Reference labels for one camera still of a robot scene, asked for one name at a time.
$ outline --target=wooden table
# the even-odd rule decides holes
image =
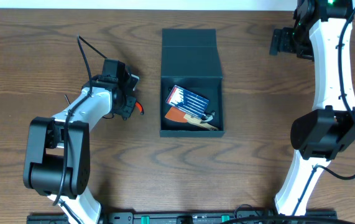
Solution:
[[[95,198],[111,211],[233,210],[271,207],[292,161],[290,126],[311,111],[314,63],[269,55],[274,28],[291,12],[0,10],[0,223],[59,212],[28,190],[22,170],[30,121],[74,100],[87,81],[76,44],[137,68],[145,116],[100,121],[90,135]],[[216,28],[224,73],[226,134],[220,139],[159,137],[162,28]],[[355,87],[355,20],[351,41]],[[94,74],[103,59],[84,47]],[[355,173],[355,142],[330,167]],[[355,222],[355,180],[324,173],[308,208],[334,208]]]

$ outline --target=table surface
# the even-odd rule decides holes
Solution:
[[[60,212],[22,183],[30,121],[74,100],[87,81],[80,34],[136,69],[144,105],[127,121],[102,120],[90,134],[89,187],[111,211],[234,210],[271,207],[292,161],[292,122],[311,111],[314,63],[269,55],[274,28],[291,12],[0,10],[0,223],[32,212]],[[351,70],[355,87],[355,20]],[[226,134],[218,139],[160,138],[162,28],[217,29]],[[94,74],[103,59],[84,47]],[[355,142],[330,165],[355,173]],[[324,173],[308,208],[333,208],[355,222],[355,180]]]

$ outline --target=white object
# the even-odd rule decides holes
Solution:
[[[65,122],[68,110],[72,109],[82,98],[88,94],[89,88],[83,88],[81,95],[68,106],[65,110],[53,115],[56,121]],[[73,112],[70,123],[74,121],[82,121],[89,123],[89,131],[91,131],[96,123],[112,109],[112,93],[104,88],[93,87],[91,97],[86,99]]]
[[[338,72],[338,49],[340,33],[345,19],[329,18],[328,22],[318,20],[310,29],[310,40],[313,46],[315,63],[315,97],[313,110],[325,109],[331,105],[334,110],[346,111],[339,96],[340,83]],[[350,108],[355,106],[353,83],[351,81],[350,66],[350,35],[352,24],[349,24],[343,39],[342,65],[344,91]]]
[[[54,201],[56,195],[49,195],[48,198]],[[71,224],[78,224],[78,222],[75,221],[70,212],[75,214],[81,224],[97,224],[100,218],[101,205],[93,198],[88,187],[83,194],[78,195],[76,199],[69,199],[67,196],[61,196],[59,202],[65,203],[64,206],[61,206],[60,204],[58,205],[65,214],[67,214],[68,222]]]
[[[297,0],[0,0],[0,8],[294,11]]]
[[[308,178],[311,175],[313,166],[322,165],[327,167],[331,161],[326,161],[323,158],[309,158],[304,160],[299,150],[295,150],[293,155],[293,161],[290,165],[288,176],[285,179],[284,185],[274,198],[275,206],[279,214],[293,215],[293,211],[298,203],[298,199],[302,196],[303,190],[307,184]],[[315,184],[320,177],[323,169],[317,169],[307,191],[300,202],[300,205],[296,211],[296,216],[306,214],[306,206],[311,192],[313,191]]]

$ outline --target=white backdrop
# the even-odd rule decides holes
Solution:
[[[0,0],[0,8],[23,9],[293,11],[296,5],[297,0]]]

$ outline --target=black box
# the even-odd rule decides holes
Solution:
[[[215,29],[163,29],[160,77],[160,137],[221,137],[224,135],[223,74]],[[209,122],[219,131],[208,131],[165,118],[170,90],[178,85],[208,99],[206,113],[216,112]]]

